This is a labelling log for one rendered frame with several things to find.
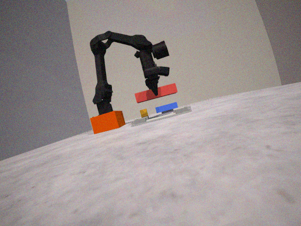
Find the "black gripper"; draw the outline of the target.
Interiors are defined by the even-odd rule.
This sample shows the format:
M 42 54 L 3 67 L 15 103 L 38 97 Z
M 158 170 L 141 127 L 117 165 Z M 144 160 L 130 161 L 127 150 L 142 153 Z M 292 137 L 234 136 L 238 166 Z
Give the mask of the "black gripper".
M 158 80 L 161 74 L 160 68 L 155 67 L 155 61 L 148 60 L 142 63 L 143 74 L 145 77 L 146 86 L 153 91 L 153 93 L 158 95 Z

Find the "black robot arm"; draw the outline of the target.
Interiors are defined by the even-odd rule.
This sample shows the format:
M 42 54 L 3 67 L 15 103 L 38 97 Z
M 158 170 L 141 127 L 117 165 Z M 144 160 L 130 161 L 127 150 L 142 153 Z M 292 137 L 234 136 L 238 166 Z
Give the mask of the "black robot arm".
M 107 40 L 108 39 L 108 40 Z M 103 43 L 102 40 L 107 40 Z M 107 82 L 106 68 L 104 55 L 106 49 L 108 49 L 112 42 L 117 42 L 125 45 L 132 46 L 139 51 L 136 51 L 134 56 L 140 58 L 141 64 L 154 58 L 161 59 L 169 56 L 165 41 L 161 41 L 158 44 L 153 45 L 143 35 L 124 35 L 121 33 L 115 33 L 107 31 L 103 34 L 95 36 L 90 41 L 91 51 L 95 56 L 95 67 L 97 75 L 97 85 L 95 87 L 95 96 L 93 103 L 97 104 L 99 115 L 112 112 L 111 97 L 112 97 L 112 86 Z M 103 100 L 102 100 L 103 99 Z

